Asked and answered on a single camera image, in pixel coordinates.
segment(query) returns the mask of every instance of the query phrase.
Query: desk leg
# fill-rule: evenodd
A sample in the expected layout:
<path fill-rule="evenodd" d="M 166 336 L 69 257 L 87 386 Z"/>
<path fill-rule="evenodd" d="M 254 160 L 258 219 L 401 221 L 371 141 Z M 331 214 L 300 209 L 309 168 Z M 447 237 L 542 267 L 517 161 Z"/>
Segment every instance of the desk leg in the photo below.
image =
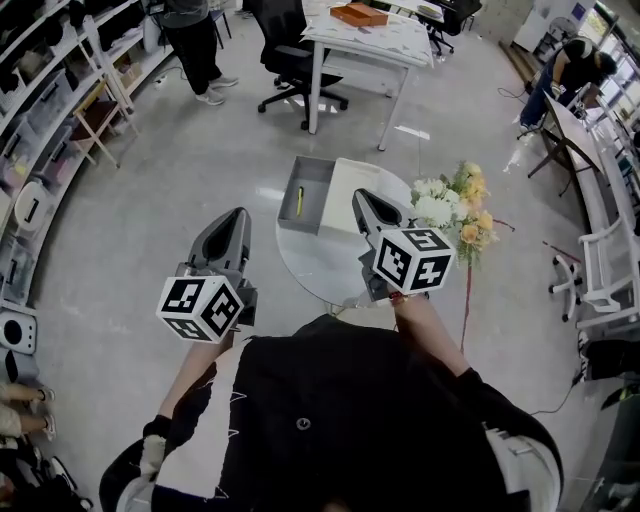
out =
<path fill-rule="evenodd" d="M 542 169 L 545 165 L 547 165 L 551 160 L 555 160 L 558 153 L 560 153 L 560 151 L 562 151 L 566 145 L 567 143 L 564 141 L 561 141 L 558 144 L 556 144 L 556 147 L 553 148 L 546 157 L 544 157 L 544 160 L 540 162 L 533 171 L 527 174 L 527 178 L 531 178 L 531 176 L 537 173 L 540 169 Z"/>
<path fill-rule="evenodd" d="M 380 139 L 380 144 L 378 144 L 378 149 L 380 151 L 384 151 L 387 149 L 387 141 L 389 140 L 389 134 L 393 129 L 394 124 L 396 123 L 396 117 L 398 117 L 398 111 L 400 110 L 400 105 L 402 100 L 404 99 L 404 91 L 407 87 L 407 84 L 411 82 L 413 78 L 413 67 L 407 68 L 404 71 L 404 78 L 402 80 L 402 85 L 400 86 L 400 90 L 398 91 L 398 95 L 396 96 L 396 101 L 393 103 L 393 109 L 391 110 L 391 114 L 389 115 L 389 120 L 387 121 L 387 125 L 384 127 L 384 133 L 382 134 L 382 139 Z"/>
<path fill-rule="evenodd" d="M 324 60 L 324 44 L 315 42 L 313 45 L 313 75 L 311 77 L 311 98 L 309 112 L 309 133 L 316 133 L 318 129 L 318 100 L 320 99 L 320 82 L 322 81 L 322 61 Z"/>

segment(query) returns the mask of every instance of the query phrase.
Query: wooden chair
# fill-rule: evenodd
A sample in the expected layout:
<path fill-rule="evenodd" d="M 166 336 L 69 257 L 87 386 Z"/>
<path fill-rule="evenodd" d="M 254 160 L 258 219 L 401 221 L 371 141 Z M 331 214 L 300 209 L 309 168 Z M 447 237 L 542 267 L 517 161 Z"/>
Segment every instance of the wooden chair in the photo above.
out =
<path fill-rule="evenodd" d="M 103 91 L 106 91 L 109 97 L 108 100 L 98 99 Z M 93 144 L 97 144 L 107 158 L 113 162 L 116 169 L 120 168 L 120 162 L 116 160 L 100 140 L 100 136 L 106 129 L 109 129 L 112 134 L 115 134 L 111 122 L 118 113 L 122 114 L 135 134 L 140 135 L 138 128 L 136 128 L 131 120 L 131 116 L 116 101 L 115 96 L 111 93 L 107 81 L 104 78 L 73 111 L 73 115 L 78 118 L 80 124 L 78 124 L 71 134 L 70 140 L 93 165 L 96 165 L 96 161 L 89 155 L 89 150 Z"/>

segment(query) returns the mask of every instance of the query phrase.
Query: white cube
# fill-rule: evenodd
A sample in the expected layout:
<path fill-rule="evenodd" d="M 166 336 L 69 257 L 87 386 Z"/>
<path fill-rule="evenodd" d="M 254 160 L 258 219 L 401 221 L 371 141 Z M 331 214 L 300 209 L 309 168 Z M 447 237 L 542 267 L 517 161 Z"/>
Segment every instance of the white cube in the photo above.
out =
<path fill-rule="evenodd" d="M 243 307 L 226 277 L 169 277 L 156 316 L 183 340 L 220 343 Z"/>
<path fill-rule="evenodd" d="M 456 249 L 436 228 L 380 232 L 373 270 L 405 295 L 444 286 Z"/>

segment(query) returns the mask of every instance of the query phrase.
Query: shirt button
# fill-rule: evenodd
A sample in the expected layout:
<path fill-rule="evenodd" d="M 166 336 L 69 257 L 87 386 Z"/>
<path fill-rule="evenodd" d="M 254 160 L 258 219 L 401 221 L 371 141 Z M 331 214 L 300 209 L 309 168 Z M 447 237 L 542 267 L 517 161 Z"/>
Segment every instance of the shirt button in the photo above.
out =
<path fill-rule="evenodd" d="M 311 421 L 309 421 L 308 418 L 298 418 L 298 421 L 296 421 L 296 427 L 298 427 L 298 430 L 308 430 L 310 426 Z"/>

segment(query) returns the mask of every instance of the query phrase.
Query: cardboard box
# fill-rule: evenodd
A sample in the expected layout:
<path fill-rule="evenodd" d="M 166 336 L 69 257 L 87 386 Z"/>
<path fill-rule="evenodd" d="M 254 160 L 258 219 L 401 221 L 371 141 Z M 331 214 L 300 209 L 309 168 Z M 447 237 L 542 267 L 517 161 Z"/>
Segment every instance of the cardboard box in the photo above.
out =
<path fill-rule="evenodd" d="M 330 13 L 334 18 L 338 18 L 354 27 L 386 25 L 388 19 L 387 14 L 361 3 L 332 7 Z"/>
<path fill-rule="evenodd" d="M 128 89 L 133 82 L 142 76 L 142 67 L 139 62 L 134 62 L 126 71 L 120 71 L 120 73 L 122 73 L 120 77 L 122 85 L 124 85 L 125 89 Z"/>

